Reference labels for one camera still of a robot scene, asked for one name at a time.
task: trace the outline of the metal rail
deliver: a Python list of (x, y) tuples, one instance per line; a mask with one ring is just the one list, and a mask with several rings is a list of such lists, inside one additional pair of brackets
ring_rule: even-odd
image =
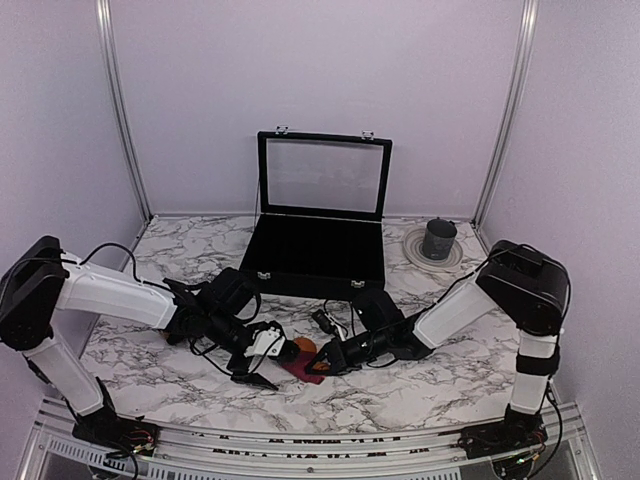
[[(560, 411), (565, 431), (563, 440), (584, 437), (584, 424), (576, 405), (563, 405)], [(543, 419), (552, 444), (558, 435), (558, 419), (550, 408), (543, 410)], [(456, 445), (460, 430), (486, 422), (401, 432), (345, 434), (245, 432), (154, 423), (160, 426), (158, 447), (151, 458), (137, 457), (141, 479), (375, 477), (379, 480), (449, 480), (461, 479), (459, 468), (465, 465), (495, 461), (522, 452), (468, 460), (464, 450)], [(35, 452), (37, 456), (51, 452), (106, 471), (131, 471), (130, 461), (108, 460), (105, 457), (108, 449), (73, 438), (73, 424), (62, 401), (46, 398), (32, 432), (32, 443), (37, 446), (28, 449), (27, 454), (30, 452), (33, 456)], [(23, 475), (19, 478), (35, 480), (38, 477), (32, 475), (36, 470), (23, 467)]]

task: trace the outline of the red cloth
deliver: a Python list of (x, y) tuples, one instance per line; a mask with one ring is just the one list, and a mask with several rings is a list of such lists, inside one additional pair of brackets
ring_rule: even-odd
[(301, 351), (293, 362), (280, 363), (280, 366), (284, 368), (287, 372), (289, 372), (291, 375), (299, 378), (303, 382), (320, 385), (324, 381), (324, 376), (309, 375), (304, 371), (304, 367), (307, 365), (307, 363), (313, 360), (313, 357), (315, 356), (316, 354), (313, 352)]

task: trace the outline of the purple backdrop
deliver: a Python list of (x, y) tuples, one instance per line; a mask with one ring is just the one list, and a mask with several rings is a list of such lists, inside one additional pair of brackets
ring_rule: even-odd
[(558, 387), (603, 475), (640, 471), (640, 4), (542, 2), (484, 231), (562, 261), (574, 300)]
[[(95, 2), (3, 2), (0, 14), (0, 270), (43, 234), (85, 255), (142, 226), (108, 98)], [(117, 266), (110, 252), (102, 263)], [(56, 323), (74, 348), (92, 316)], [(0, 474), (14, 478), (43, 384), (0, 345)]]

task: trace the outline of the open case lid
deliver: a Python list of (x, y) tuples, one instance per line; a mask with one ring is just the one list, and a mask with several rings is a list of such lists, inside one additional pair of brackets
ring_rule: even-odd
[(258, 132), (262, 213), (381, 221), (392, 142)]

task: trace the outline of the lavender wall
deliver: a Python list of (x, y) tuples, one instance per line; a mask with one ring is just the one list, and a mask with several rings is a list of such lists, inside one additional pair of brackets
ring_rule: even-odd
[[(4, 1), (0, 6), (0, 271), (43, 234), (85, 255), (130, 244), (142, 226), (109, 103), (95, 2)], [(101, 262), (116, 266), (110, 252)], [(57, 326), (74, 348), (92, 317)], [(13, 478), (43, 386), (0, 345), (0, 477)]]
[(640, 471), (640, 4), (542, 2), (524, 99), (484, 225), (566, 264), (558, 386), (605, 478)]
[(522, 5), (112, 1), (152, 207), (252, 212), (255, 134), (287, 124), (392, 138), (388, 214), (472, 216), (504, 109)]

